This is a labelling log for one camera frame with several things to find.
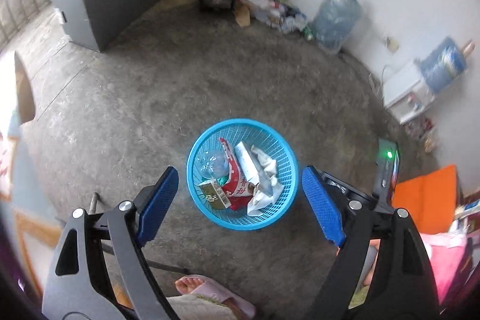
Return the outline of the white tissue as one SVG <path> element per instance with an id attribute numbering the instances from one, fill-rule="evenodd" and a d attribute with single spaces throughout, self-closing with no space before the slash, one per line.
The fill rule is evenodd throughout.
<path id="1" fill-rule="evenodd" d="M 263 209 L 275 204 L 284 189 L 278 180 L 277 161 L 256 146 L 250 148 L 252 157 L 259 163 L 259 183 L 255 186 L 253 197 L 247 204 L 247 215 L 258 217 L 263 214 Z"/>

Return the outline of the gold carton box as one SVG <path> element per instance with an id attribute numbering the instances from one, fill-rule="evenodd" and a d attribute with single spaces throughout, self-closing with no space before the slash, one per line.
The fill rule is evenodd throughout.
<path id="1" fill-rule="evenodd" d="M 226 196 L 216 179 L 204 180 L 199 184 L 199 189 L 213 210 L 226 210 L 230 208 L 230 199 Z"/>

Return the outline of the clear plastic cup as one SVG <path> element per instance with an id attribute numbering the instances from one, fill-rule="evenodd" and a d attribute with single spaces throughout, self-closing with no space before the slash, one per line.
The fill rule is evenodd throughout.
<path id="1" fill-rule="evenodd" d="M 230 174 L 229 162 L 221 150 L 202 152 L 197 158 L 197 168 L 205 179 L 220 179 Z"/>

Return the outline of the red white snack bag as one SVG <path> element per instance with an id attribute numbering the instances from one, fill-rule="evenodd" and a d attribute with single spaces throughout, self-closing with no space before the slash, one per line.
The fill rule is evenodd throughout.
<path id="1" fill-rule="evenodd" d="M 219 138 L 219 142 L 229 162 L 230 171 L 228 180 L 221 187 L 229 198 L 230 209 L 241 210 L 247 207 L 252 199 L 255 187 L 245 179 L 230 143 L 222 137 Z"/>

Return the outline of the blue plastic trash basket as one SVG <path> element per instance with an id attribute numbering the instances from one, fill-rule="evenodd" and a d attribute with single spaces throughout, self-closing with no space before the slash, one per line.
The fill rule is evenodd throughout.
<path id="1" fill-rule="evenodd" d="M 186 165 L 190 195 L 217 225 L 255 231 L 283 217 L 299 185 L 293 150 L 261 122 L 234 118 L 215 124 L 194 142 Z"/>

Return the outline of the orange plastic stool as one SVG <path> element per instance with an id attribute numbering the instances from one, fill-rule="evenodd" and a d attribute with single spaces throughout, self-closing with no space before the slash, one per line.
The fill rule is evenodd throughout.
<path id="1" fill-rule="evenodd" d="M 457 198 L 457 170 L 450 165 L 398 184 L 392 205 L 408 210 L 419 232 L 435 235 L 448 231 Z"/>

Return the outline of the white water dispenser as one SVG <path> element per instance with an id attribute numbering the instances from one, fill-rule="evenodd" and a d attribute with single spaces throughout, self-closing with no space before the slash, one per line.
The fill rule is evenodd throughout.
<path id="1" fill-rule="evenodd" d="M 435 95 L 425 82 L 419 61 L 406 63 L 383 84 L 383 106 L 400 125 L 423 114 Z"/>

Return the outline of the white blue tissue pack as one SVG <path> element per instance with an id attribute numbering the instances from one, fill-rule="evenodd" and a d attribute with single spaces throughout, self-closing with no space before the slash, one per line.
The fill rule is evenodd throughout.
<path id="1" fill-rule="evenodd" d="M 243 141 L 234 147 L 234 153 L 245 179 L 254 186 L 260 183 L 261 165 Z"/>

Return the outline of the pink slipper foot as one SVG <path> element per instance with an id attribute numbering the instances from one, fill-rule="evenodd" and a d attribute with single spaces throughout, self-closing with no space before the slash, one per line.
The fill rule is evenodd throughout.
<path id="1" fill-rule="evenodd" d="M 179 296 L 168 303 L 179 319 L 253 319 L 256 307 L 215 280 L 203 275 L 185 275 L 176 280 Z"/>

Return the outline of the pink printed bag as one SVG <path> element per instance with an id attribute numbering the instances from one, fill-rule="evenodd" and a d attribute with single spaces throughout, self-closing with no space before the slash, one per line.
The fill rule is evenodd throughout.
<path id="1" fill-rule="evenodd" d="M 439 233 L 421 238 L 430 259 L 439 304 L 446 306 L 464 287 L 472 268 L 472 249 L 465 234 Z"/>

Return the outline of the fruit pattern tablecloth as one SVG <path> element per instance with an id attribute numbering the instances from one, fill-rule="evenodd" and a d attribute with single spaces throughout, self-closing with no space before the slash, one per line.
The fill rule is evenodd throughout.
<path id="1" fill-rule="evenodd" d="M 24 138 L 23 127 L 35 115 L 24 63 L 8 51 L 1 56 L 1 267 L 41 307 L 61 227 Z"/>

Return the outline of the large water jug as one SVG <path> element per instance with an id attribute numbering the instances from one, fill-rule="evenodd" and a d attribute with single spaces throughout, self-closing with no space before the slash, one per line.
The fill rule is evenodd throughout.
<path id="1" fill-rule="evenodd" d="M 358 0 L 324 0 L 312 21 L 312 32 L 324 51 L 337 54 L 360 20 Z"/>

